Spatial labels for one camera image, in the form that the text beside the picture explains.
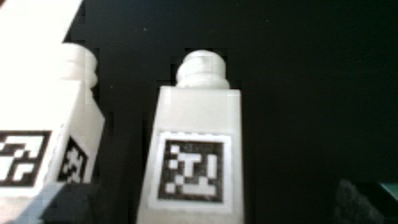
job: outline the black and white marker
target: black and white marker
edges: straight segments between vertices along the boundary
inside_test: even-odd
[[[204,50],[161,87],[138,206],[138,224],[241,224],[240,91]]]
[[[96,57],[62,43],[82,0],[7,0],[0,8],[0,224],[44,186],[89,183],[103,130]]]

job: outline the white plastic piece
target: white plastic piece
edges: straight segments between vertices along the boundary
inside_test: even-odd
[[[224,66],[195,51],[177,87],[160,90],[137,224],[243,224],[240,91]]]
[[[225,63],[213,52],[199,50],[186,55],[177,69],[177,87],[229,89]]]
[[[41,73],[37,67],[30,78],[0,76],[0,223],[48,183],[89,183],[92,176],[105,122],[89,89],[96,60],[71,44],[53,50],[51,60],[64,66],[42,67]]]

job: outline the dark surface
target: dark surface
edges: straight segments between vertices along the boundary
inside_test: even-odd
[[[243,96],[247,224],[330,223],[339,178],[398,181],[396,12],[396,1],[85,1],[67,40],[99,59],[108,223],[135,222],[158,87],[197,48]]]
[[[44,224],[105,224],[99,186],[66,184],[39,219]]]

